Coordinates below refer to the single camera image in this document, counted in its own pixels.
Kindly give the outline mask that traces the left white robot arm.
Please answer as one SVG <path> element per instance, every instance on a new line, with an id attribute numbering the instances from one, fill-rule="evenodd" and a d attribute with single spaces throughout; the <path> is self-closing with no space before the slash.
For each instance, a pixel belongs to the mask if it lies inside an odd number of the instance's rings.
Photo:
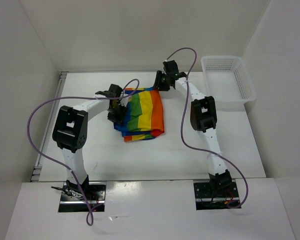
<path id="1" fill-rule="evenodd" d="M 67 169 L 64 193 L 79 200 L 86 199 L 90 194 L 89 176 L 85 170 L 83 147 L 88 137 L 88 122 L 98 114 L 108 111 L 107 119 L 121 124 L 127 111 L 127 99 L 123 89 L 111 84 L 106 91 L 95 93 L 97 99 L 87 100 L 76 106 L 62 106 L 56 118 L 52 139 L 61 149 Z"/>

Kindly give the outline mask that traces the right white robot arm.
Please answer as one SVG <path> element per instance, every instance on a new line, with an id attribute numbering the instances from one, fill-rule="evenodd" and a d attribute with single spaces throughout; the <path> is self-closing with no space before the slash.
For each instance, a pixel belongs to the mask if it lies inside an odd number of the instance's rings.
<path id="1" fill-rule="evenodd" d="M 211 196 L 220 197 L 232 184 L 228 167 L 222 159 L 222 153 L 217 138 L 217 110 L 215 99 L 202 93 L 188 80 L 185 72 L 180 72 L 176 61 L 165 60 L 163 70 L 156 72 L 153 86 L 159 91 L 169 91 L 174 88 L 186 100 L 185 106 L 190 106 L 190 124 L 194 131 L 207 143 L 209 153 L 208 175 Z"/>

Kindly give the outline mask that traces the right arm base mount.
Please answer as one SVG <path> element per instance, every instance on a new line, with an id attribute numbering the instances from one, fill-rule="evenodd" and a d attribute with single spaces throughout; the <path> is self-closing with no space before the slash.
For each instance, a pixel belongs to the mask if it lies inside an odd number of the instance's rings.
<path id="1" fill-rule="evenodd" d="M 229 209 L 241 203 L 234 180 L 230 187 L 218 192 L 212 190 L 208 180 L 194 181 L 193 189 L 197 211 Z"/>

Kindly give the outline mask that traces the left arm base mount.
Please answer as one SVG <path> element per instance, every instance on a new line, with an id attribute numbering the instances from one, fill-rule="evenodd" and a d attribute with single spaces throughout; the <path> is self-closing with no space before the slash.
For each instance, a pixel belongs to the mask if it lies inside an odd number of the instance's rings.
<path id="1" fill-rule="evenodd" d="M 89 188 L 85 191 L 87 201 L 93 212 L 105 211 L 106 182 L 89 183 Z M 66 190 L 66 183 L 63 187 L 52 186 L 52 189 L 61 191 L 58 212 L 59 213 L 80 213 L 88 212 L 89 209 L 80 193 L 70 193 Z"/>

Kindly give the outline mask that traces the rainbow striped shorts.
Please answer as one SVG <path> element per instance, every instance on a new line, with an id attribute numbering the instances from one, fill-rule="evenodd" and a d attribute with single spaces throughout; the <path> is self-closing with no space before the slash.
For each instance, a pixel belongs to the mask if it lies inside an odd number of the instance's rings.
<path id="1" fill-rule="evenodd" d="M 164 108 L 159 91 L 139 88 L 128 98 L 122 124 L 113 126 L 125 142 L 152 140 L 164 134 Z"/>

